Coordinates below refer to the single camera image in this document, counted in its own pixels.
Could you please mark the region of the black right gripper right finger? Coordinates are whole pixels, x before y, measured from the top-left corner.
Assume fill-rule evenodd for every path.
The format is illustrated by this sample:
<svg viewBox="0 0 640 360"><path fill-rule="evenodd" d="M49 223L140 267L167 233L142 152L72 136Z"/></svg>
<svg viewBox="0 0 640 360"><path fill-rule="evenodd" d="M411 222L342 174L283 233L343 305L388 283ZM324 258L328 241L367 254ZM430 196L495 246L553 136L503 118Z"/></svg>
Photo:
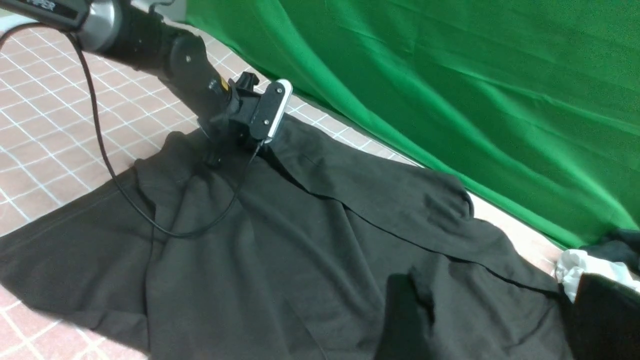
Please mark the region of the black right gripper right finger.
<svg viewBox="0 0 640 360"><path fill-rule="evenodd" d="M638 360L639 292L602 275L582 275L569 306L567 337L576 360Z"/></svg>

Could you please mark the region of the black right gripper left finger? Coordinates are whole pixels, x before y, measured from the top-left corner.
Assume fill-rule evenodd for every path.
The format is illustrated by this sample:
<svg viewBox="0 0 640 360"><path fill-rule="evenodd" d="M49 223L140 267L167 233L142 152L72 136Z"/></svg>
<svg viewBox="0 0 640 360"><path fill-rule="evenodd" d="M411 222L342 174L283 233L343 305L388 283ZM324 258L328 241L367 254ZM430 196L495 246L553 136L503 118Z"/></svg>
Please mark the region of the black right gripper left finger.
<svg viewBox="0 0 640 360"><path fill-rule="evenodd" d="M386 283L382 333L377 360L434 360L431 344L434 296L411 275L393 274Z"/></svg>

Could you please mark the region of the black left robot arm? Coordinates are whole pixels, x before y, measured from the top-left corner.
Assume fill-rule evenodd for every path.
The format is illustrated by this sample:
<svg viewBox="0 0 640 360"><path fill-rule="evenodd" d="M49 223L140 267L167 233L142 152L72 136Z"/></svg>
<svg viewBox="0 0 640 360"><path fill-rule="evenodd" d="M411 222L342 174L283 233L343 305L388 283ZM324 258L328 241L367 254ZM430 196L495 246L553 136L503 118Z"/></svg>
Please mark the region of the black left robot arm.
<svg viewBox="0 0 640 360"><path fill-rule="evenodd" d="M3 0L1 7L31 19L7 30L2 42L18 30L34 27L57 30L71 42L86 76L96 139L107 167L111 164L85 53L155 76L197 116L206 133L222 123L239 127L259 146L274 137L275 121L262 96L224 80L210 63L204 40L167 24L156 3L142 10L129 0Z"/></svg>

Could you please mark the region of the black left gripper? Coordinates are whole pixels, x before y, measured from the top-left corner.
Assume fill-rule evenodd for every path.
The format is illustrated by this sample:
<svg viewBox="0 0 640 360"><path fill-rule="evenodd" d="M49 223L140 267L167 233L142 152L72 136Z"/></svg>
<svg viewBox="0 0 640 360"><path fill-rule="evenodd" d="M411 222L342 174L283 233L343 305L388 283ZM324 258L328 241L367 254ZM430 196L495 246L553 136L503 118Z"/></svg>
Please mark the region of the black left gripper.
<svg viewBox="0 0 640 360"><path fill-rule="evenodd" d="M202 157L206 166L220 167L233 150L260 152L265 142L250 134L250 123L261 97L255 91L258 84L258 75L243 71L237 81L230 82L231 98L226 109L209 118L198 118L199 128L211 143Z"/></svg>

